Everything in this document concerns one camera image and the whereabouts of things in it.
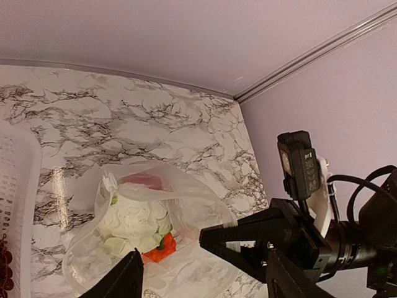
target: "translucent bag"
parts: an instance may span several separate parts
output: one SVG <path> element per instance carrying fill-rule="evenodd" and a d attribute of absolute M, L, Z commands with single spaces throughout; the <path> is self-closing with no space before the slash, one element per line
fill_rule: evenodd
<path fill-rule="evenodd" d="M 95 218 L 71 240 L 62 262 L 77 295 L 95 285 L 134 246 L 145 253 L 170 231 L 174 253 L 159 263 L 142 255 L 145 297 L 213 298 L 236 279 L 236 268 L 199 246 L 202 228 L 237 225 L 208 186 L 160 162 L 108 165 L 104 173 Z M 228 247 L 238 250 L 239 245 Z"/>

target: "purple wall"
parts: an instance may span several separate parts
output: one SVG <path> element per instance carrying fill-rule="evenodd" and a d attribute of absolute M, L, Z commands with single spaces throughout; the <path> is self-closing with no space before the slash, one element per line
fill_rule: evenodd
<path fill-rule="evenodd" d="M 96 66 L 234 95 L 395 0 L 2 0 L 0 59 Z"/>
<path fill-rule="evenodd" d="M 317 153 L 336 174 L 365 177 L 397 165 L 397 21 L 243 104 L 243 114 L 269 197 L 285 197 L 277 135 L 308 130 Z M 346 218 L 354 186 L 339 183 Z M 357 210 L 372 195 L 358 198 Z M 338 273 L 324 283 L 336 297 L 372 297 L 366 270 Z"/>

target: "marble surface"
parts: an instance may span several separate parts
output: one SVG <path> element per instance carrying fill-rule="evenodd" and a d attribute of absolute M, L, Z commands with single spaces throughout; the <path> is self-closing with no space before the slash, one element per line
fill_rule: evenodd
<path fill-rule="evenodd" d="M 75 228 L 93 218 L 102 165 L 165 161 L 209 185 L 237 218 L 267 207 L 240 108 L 229 99 L 118 76 L 0 66 L 0 119 L 31 130 L 43 150 L 34 298 L 73 297 L 61 261 Z M 258 297 L 260 288 L 240 273 L 222 298 Z"/>

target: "robotic arm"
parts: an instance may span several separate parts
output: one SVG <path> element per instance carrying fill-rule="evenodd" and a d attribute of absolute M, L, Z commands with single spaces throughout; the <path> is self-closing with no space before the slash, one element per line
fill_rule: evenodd
<path fill-rule="evenodd" d="M 316 283 L 338 271 L 368 268 L 367 287 L 374 297 L 397 297 L 397 168 L 386 166 L 366 179 L 328 172 L 316 156 L 308 132 L 278 137 L 284 188 L 292 200 L 272 199 L 266 210 L 238 221 L 237 227 L 205 228 L 200 246 L 267 283 L 271 298 L 332 297 Z M 388 174 L 381 187 L 370 181 Z M 358 184 L 341 221 L 334 183 Z M 363 188 L 375 194 L 354 219 L 354 201 Z M 254 242 L 230 250 L 227 242 Z M 143 263 L 131 252 L 81 298 L 142 297 Z"/>

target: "plastic basket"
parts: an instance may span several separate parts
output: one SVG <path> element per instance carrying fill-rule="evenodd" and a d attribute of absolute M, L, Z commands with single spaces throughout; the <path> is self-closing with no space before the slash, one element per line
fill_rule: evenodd
<path fill-rule="evenodd" d="M 29 132 L 0 121 L 0 227 L 13 259 L 9 298 L 30 297 L 33 214 L 42 152 Z"/>

